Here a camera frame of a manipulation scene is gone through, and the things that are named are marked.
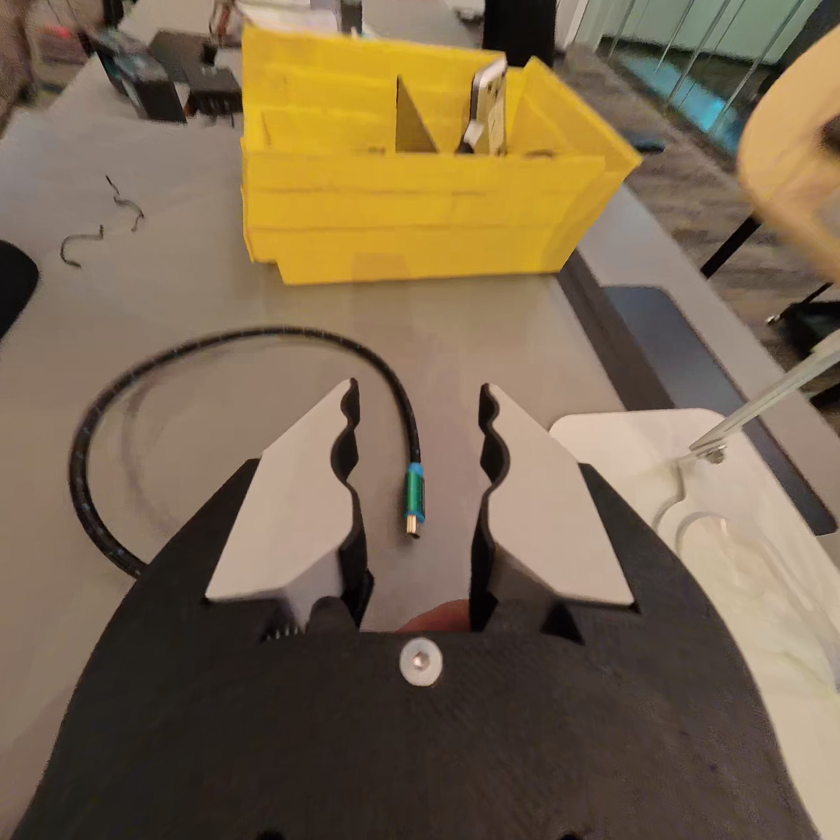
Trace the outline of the black textured pad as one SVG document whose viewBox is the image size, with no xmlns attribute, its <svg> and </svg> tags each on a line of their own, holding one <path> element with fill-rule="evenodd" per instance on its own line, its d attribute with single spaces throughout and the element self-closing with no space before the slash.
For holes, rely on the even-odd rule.
<svg viewBox="0 0 840 840">
<path fill-rule="evenodd" d="M 21 248 L 1 240 L 1 340 L 26 309 L 39 279 L 36 263 Z"/>
</svg>

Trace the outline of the black office chair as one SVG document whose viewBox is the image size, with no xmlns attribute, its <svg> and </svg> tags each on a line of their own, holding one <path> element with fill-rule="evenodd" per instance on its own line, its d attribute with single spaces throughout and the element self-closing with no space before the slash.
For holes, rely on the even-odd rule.
<svg viewBox="0 0 840 840">
<path fill-rule="evenodd" d="M 504 53 L 511 67 L 537 58 L 552 68 L 556 9 L 555 1 L 485 1 L 481 47 Z"/>
</svg>

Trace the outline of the yellow plastic bin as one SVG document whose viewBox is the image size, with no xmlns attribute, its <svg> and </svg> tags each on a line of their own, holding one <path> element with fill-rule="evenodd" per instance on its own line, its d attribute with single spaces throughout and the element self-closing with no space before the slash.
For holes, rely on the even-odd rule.
<svg viewBox="0 0 840 840">
<path fill-rule="evenodd" d="M 459 152 L 504 58 L 248 26 L 250 258 L 290 286 L 559 271 L 643 159 L 536 57 L 507 70 L 503 154 Z"/>
</svg>

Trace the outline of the silver flat device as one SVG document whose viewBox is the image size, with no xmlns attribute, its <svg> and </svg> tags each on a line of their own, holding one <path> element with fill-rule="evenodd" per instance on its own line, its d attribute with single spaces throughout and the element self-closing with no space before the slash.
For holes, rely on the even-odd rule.
<svg viewBox="0 0 840 840">
<path fill-rule="evenodd" d="M 469 120 L 457 154 L 503 156 L 507 152 L 508 61 L 498 58 L 471 82 Z"/>
</svg>

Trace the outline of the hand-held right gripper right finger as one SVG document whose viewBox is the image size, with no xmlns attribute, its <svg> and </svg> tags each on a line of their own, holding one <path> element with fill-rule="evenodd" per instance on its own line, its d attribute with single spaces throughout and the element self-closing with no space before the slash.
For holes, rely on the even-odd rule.
<svg viewBox="0 0 840 840">
<path fill-rule="evenodd" d="M 489 480 L 471 545 L 469 621 L 488 625 L 503 602 L 543 625 L 567 604 L 635 604 L 582 464 L 498 385 L 479 392 L 480 467 Z"/>
</svg>

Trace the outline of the black board with wooden edge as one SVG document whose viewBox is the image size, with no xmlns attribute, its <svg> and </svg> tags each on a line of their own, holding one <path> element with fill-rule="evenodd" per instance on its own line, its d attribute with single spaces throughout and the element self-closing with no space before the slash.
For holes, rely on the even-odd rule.
<svg viewBox="0 0 840 840">
<path fill-rule="evenodd" d="M 738 147 L 754 215 L 827 280 L 839 278 L 839 160 L 823 126 L 839 113 L 839 27 L 772 85 Z"/>
</svg>

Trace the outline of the black box device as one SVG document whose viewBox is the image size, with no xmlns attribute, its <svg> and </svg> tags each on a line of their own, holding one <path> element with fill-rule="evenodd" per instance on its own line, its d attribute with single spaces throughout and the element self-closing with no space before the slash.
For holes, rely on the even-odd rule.
<svg viewBox="0 0 840 840">
<path fill-rule="evenodd" d="M 200 35 L 162 29 L 146 45 L 120 29 L 101 28 L 82 43 L 140 119 L 186 124 L 205 118 L 235 127 L 243 113 L 236 75 L 216 63 L 218 48 Z"/>
</svg>

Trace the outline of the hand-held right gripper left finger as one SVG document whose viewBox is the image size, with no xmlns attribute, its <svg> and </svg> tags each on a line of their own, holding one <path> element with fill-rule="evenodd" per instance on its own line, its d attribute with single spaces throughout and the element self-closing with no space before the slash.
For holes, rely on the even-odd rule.
<svg viewBox="0 0 840 840">
<path fill-rule="evenodd" d="M 308 624 L 324 597 L 361 624 L 374 578 L 361 504 L 348 478 L 358 463 L 355 379 L 337 384 L 259 459 L 216 569 L 210 602 L 272 600 Z"/>
</svg>

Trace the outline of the white stand base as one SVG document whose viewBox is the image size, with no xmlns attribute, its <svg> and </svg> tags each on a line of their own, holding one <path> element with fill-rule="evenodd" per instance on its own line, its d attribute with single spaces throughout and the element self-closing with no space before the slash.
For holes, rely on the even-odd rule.
<svg viewBox="0 0 840 840">
<path fill-rule="evenodd" d="M 838 332 L 727 417 L 668 409 L 562 417 L 731 625 L 785 750 L 838 761 L 838 570 L 744 428 L 838 361 Z"/>
</svg>

